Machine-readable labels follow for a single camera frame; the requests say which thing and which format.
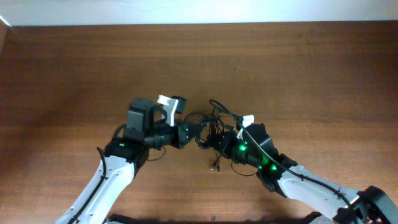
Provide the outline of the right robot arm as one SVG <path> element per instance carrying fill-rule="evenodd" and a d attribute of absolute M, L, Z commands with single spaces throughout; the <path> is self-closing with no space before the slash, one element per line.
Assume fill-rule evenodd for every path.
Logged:
<path fill-rule="evenodd" d="M 380 188 L 346 188 L 309 172 L 278 152 L 263 124 L 238 133 L 209 134 L 207 143 L 233 163 L 257 168 L 256 176 L 270 192 L 302 202 L 335 223 L 397 223 L 397 205 Z"/>

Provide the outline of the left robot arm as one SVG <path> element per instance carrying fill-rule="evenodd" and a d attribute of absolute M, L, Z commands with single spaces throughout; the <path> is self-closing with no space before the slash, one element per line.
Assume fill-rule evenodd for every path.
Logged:
<path fill-rule="evenodd" d="M 73 205 L 57 223 L 104 223 L 121 192 L 133 181 L 149 157 L 150 149 L 182 149 L 199 133 L 197 124 L 175 118 L 185 110 L 181 96 L 160 95 L 156 102 L 132 100 L 126 123 L 116 128 L 100 164 Z"/>

